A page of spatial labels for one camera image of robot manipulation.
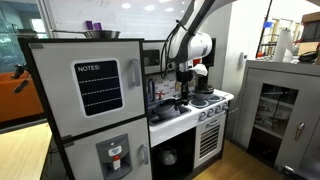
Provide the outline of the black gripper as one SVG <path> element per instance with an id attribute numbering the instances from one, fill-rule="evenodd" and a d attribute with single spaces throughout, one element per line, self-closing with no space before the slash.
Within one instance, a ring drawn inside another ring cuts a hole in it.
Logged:
<path id="1" fill-rule="evenodd" d="M 181 98 L 188 101 L 189 86 L 188 82 L 193 78 L 192 71 L 189 69 L 188 63 L 176 64 L 176 79 L 181 82 Z"/>

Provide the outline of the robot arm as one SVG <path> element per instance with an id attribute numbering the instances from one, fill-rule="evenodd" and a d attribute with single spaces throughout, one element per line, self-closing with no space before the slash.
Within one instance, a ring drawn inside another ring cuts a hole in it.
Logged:
<path id="1" fill-rule="evenodd" d="M 188 62 L 207 56 L 212 49 L 212 40 L 199 28 L 214 11 L 235 0 L 191 0 L 181 20 L 169 38 L 168 59 L 175 63 L 176 79 L 181 83 L 181 98 L 178 103 L 187 104 L 192 70 Z"/>

